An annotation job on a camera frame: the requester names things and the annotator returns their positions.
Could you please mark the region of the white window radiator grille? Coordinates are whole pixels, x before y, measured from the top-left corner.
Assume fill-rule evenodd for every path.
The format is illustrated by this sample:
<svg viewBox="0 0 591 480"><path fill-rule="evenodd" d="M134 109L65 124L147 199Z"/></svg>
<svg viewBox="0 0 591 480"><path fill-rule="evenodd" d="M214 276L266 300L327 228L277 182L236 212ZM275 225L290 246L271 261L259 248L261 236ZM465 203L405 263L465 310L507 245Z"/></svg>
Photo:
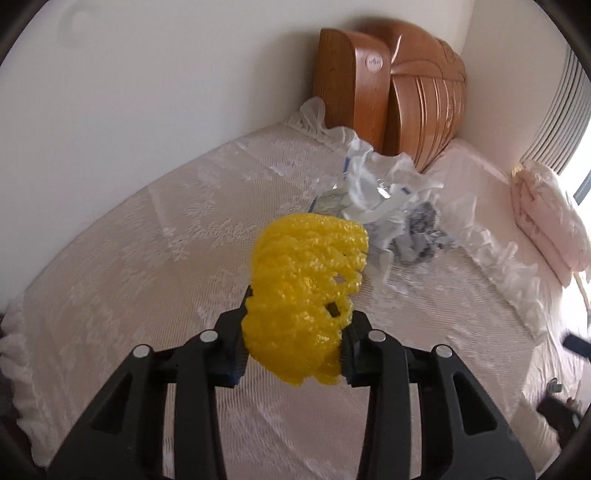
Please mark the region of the white window radiator grille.
<svg viewBox="0 0 591 480"><path fill-rule="evenodd" d="M520 162L539 162L560 174L583 139L590 120L590 101L589 77L569 48L550 107Z"/></svg>

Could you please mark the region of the wooden side panel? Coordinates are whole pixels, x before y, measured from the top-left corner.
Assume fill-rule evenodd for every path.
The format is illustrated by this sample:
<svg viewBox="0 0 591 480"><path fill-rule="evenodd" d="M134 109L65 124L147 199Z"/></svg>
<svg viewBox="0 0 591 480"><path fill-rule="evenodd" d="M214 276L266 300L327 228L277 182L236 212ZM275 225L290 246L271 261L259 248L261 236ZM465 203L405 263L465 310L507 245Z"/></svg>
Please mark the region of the wooden side panel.
<svg viewBox="0 0 591 480"><path fill-rule="evenodd" d="M383 148L390 95L390 50L367 33L325 28L318 40L314 95L325 103L325 126L348 127Z"/></svg>

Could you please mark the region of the folded pink quilt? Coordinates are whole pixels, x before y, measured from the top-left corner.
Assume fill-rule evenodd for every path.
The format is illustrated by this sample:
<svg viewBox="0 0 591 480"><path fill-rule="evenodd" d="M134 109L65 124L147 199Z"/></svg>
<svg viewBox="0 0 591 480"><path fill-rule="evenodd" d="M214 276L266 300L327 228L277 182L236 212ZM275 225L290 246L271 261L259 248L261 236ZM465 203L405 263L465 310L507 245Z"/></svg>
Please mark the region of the folded pink quilt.
<svg viewBox="0 0 591 480"><path fill-rule="evenodd" d="M572 195L548 166L526 161L511 176L515 222L540 251L560 284L590 270L590 232Z"/></svg>

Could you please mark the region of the wooden headboard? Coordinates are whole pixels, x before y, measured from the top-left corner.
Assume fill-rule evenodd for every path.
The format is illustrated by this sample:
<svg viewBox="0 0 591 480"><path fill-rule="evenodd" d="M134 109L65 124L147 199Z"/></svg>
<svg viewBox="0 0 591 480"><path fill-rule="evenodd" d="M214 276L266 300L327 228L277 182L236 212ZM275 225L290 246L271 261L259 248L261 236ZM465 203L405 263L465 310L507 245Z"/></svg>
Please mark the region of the wooden headboard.
<svg viewBox="0 0 591 480"><path fill-rule="evenodd" d="M452 47L422 27L379 19L367 32L390 51L389 103L383 153L405 153L425 171L457 135L467 105L464 62Z"/></svg>

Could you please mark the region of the crumpled newspaper ball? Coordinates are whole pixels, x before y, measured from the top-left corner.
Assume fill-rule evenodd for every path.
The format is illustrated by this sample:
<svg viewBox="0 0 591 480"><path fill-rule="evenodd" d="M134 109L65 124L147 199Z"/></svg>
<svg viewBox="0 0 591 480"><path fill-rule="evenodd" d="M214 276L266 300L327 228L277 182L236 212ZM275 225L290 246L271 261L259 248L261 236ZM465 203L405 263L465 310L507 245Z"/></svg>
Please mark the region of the crumpled newspaper ball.
<svg viewBox="0 0 591 480"><path fill-rule="evenodd" d="M457 247L455 238L439 228L440 212L428 201L406 211L404 229L394 236L390 249L401 263L431 261L439 252Z"/></svg>

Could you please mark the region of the yellow foam net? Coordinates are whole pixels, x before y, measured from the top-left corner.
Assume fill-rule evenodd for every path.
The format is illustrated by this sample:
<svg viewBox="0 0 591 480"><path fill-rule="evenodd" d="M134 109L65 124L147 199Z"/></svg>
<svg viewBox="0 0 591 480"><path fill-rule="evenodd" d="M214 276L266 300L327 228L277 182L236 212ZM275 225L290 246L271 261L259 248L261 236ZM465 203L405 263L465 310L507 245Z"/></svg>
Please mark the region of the yellow foam net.
<svg viewBox="0 0 591 480"><path fill-rule="evenodd" d="M253 247L242 320L250 356L294 386L310 377L337 384L368 253L368 232L355 221L296 213L267 225Z"/></svg>

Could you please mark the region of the pink bed sheet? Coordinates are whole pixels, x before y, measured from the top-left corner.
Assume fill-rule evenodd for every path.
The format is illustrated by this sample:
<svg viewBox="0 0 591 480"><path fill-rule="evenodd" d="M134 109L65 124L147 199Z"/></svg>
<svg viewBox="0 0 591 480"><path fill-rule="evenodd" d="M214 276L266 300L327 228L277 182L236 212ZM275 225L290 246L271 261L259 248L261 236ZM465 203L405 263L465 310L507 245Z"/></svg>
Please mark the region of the pink bed sheet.
<svg viewBox="0 0 591 480"><path fill-rule="evenodd" d="M465 141L453 140L435 159L428 175L443 182L441 199L453 209L456 234L475 262L515 308L534 338L531 362L511 426L536 470L559 450L557 434L536 411L547 383L563 386L559 399L574 396L583 378L583 360L561 344L568 333L586 336L587 298L577 286L560 284L545 258L515 222L511 176Z"/></svg>

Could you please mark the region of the white lace tablecloth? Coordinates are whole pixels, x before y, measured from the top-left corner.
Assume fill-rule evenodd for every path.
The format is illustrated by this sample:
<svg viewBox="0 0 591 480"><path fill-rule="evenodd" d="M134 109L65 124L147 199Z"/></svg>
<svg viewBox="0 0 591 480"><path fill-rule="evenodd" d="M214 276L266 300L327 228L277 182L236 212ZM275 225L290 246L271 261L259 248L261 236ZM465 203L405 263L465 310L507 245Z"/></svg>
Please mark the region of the white lace tablecloth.
<svg viewBox="0 0 591 480"><path fill-rule="evenodd" d="M238 306L259 232L335 184L348 142L305 107L148 185L52 261L2 324L1 368L38 465L135 345L182 344ZM525 396L542 387L528 373L541 334L525 312L542 307L536 270L518 259L524 239L510 196L485 213L483 197L451 176L438 207L458 247L394 264L387 282L363 283L356 307L404 344L451 345L541 470L555 445ZM229 476L354 478L367 399L342 384L293 387L250 362L239 386L217 396Z"/></svg>

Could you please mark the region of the white paper bag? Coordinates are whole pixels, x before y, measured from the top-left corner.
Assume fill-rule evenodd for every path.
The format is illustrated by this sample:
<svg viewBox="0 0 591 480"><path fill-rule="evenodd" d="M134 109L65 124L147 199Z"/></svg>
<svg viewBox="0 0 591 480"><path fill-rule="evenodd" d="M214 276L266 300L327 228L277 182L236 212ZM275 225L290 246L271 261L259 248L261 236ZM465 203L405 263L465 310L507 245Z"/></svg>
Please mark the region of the white paper bag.
<svg viewBox="0 0 591 480"><path fill-rule="evenodd" d="M425 201L435 206L442 188L441 182L419 173L409 155L385 156L359 141L349 148L342 178L315 198L310 211L365 228L369 252L363 275L381 286L394 265L415 265L398 261L389 247L404 229L406 211Z"/></svg>

